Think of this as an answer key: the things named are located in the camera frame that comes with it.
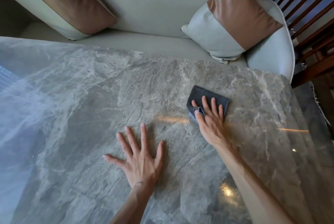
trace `sofa armrest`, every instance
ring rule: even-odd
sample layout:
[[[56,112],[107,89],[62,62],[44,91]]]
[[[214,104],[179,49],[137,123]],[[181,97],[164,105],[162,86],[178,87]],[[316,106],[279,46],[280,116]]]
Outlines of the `sofa armrest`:
[[[257,1],[283,27],[245,52],[248,67],[284,75],[291,82],[295,53],[283,13],[272,0]]]

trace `pillow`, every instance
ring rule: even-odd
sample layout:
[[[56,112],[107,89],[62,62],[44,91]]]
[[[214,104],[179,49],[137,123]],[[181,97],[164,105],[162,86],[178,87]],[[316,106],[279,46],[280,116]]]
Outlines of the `pillow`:
[[[226,64],[282,26],[256,0],[208,0],[181,30]]]
[[[112,26],[116,17],[100,0],[16,0],[63,36],[79,40]]]

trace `light gray sofa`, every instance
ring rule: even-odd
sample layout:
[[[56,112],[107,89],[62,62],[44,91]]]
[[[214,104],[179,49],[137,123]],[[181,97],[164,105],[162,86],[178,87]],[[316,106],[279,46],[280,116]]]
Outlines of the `light gray sofa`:
[[[112,29],[83,40],[73,41],[60,35],[45,23],[33,22],[19,37],[219,63],[181,31],[181,26],[189,23],[194,13],[207,0],[103,1],[118,18],[118,23]],[[275,2],[271,0],[258,0],[258,2],[274,19],[284,24],[284,27],[229,64],[282,74],[291,80],[295,57],[284,16]]]

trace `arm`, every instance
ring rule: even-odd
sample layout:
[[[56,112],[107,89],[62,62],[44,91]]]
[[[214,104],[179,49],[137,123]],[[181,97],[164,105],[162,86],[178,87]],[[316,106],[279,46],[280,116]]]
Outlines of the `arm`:
[[[202,97],[202,103],[205,116],[198,111],[195,112],[200,131],[206,141],[217,150],[231,173],[253,223],[296,223],[224,137],[223,106],[220,105],[217,109],[213,98],[210,110],[205,96]],[[192,104],[197,107],[195,101],[192,101]]]
[[[141,125],[141,149],[139,149],[131,129],[126,126],[125,130],[130,145],[125,141],[123,134],[117,133],[116,136],[127,159],[121,160],[110,154],[103,156],[107,162],[120,167],[124,171],[132,188],[127,201],[110,224],[140,223],[163,164],[164,142],[159,143],[157,156],[153,159],[149,153],[145,124]]]

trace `gray marble surface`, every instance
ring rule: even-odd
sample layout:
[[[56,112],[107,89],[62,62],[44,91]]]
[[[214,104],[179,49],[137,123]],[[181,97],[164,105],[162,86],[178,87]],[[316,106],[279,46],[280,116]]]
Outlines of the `gray marble surface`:
[[[300,223],[313,223],[318,161],[280,75],[140,52],[0,38],[0,223],[107,223],[130,187],[102,159],[147,124],[166,141],[142,223],[251,223],[231,175],[190,120],[193,85],[231,99],[229,139]]]

